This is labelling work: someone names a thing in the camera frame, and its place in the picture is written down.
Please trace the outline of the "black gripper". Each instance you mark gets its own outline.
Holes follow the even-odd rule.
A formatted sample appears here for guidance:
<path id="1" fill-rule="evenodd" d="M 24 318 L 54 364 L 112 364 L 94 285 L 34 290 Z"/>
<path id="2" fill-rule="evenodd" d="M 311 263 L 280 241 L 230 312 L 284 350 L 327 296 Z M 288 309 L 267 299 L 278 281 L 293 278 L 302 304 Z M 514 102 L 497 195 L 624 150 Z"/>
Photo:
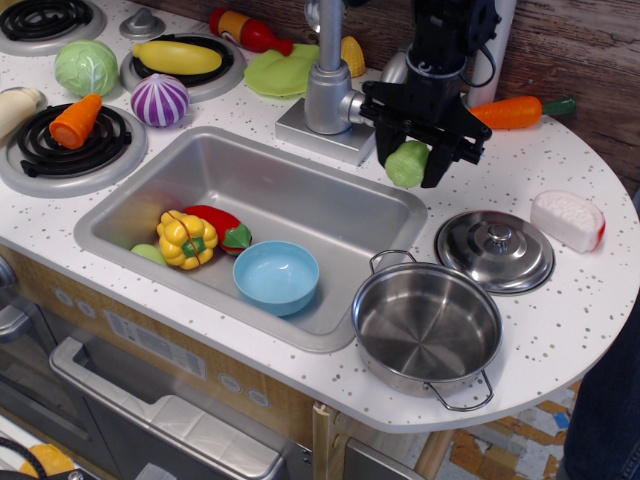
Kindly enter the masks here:
<path id="1" fill-rule="evenodd" d="M 492 132 L 462 102 L 464 71 L 460 67 L 451 73 L 437 73 L 422 65 L 408 66 L 401 83 L 364 83 L 360 114 L 373 122 L 381 166 L 407 137 L 432 147 L 422 188 L 435 188 L 454 162 L 479 162 Z"/>

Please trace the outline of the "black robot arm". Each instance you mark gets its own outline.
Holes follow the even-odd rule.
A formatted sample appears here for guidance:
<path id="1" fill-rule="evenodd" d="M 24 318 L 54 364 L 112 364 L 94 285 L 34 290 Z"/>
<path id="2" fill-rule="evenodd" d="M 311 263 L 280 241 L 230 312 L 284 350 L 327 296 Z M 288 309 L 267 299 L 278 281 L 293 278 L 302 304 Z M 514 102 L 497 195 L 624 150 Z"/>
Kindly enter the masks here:
<path id="1" fill-rule="evenodd" d="M 461 97 L 468 60 L 492 56 L 486 43 L 501 21 L 492 1 L 414 1 L 415 35 L 403 82 L 368 81 L 362 117 L 373 122 L 379 163 L 410 137 L 431 148 L 420 186 L 434 188 L 452 163 L 480 161 L 491 129 Z"/>

